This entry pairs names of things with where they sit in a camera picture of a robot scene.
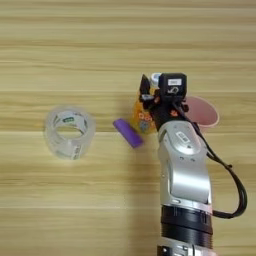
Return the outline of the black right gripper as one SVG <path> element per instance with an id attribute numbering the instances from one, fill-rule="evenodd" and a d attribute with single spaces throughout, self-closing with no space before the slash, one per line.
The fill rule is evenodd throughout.
<path id="1" fill-rule="evenodd" d="M 184 99 L 177 97 L 162 97 L 150 95 L 150 81 L 146 75 L 142 75 L 140 82 L 140 100 L 145 101 L 145 110 L 151 115 L 156 130 L 170 121 L 185 121 L 185 113 L 189 106 Z"/>

